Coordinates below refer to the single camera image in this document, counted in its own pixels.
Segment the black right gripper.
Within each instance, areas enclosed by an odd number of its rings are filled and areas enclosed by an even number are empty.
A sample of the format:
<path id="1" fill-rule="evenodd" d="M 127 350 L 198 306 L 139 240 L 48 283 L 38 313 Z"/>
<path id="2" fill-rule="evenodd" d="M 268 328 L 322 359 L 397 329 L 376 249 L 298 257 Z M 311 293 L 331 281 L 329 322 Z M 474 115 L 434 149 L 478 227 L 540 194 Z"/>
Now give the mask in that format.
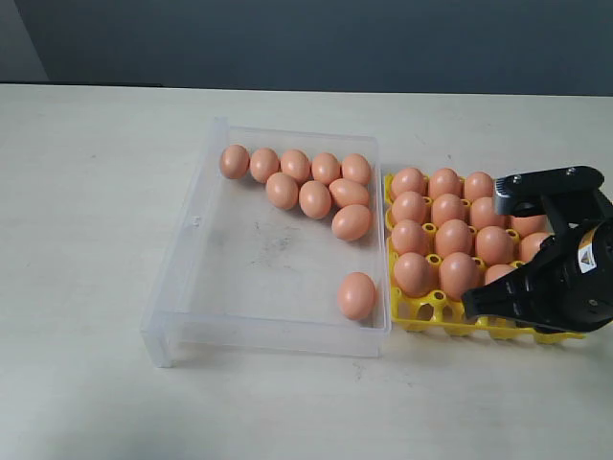
<path id="1" fill-rule="evenodd" d="M 611 323 L 612 221 L 554 232 L 516 275 L 466 291 L 465 316 L 518 320 L 539 334 L 589 333 Z"/>

